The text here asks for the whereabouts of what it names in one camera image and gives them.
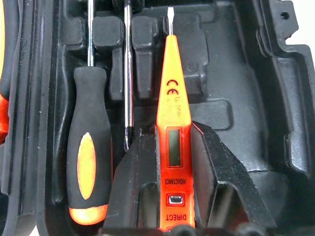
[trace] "tool case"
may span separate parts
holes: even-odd
[[[86,64],[86,0],[4,0],[0,232],[80,235],[315,235],[315,73],[293,4],[280,0],[135,0],[135,141],[125,154],[123,1],[96,0],[96,65],[106,70],[114,180],[105,222],[71,220],[66,147]],[[159,231],[154,122],[167,7],[175,9],[193,120],[196,229]]]

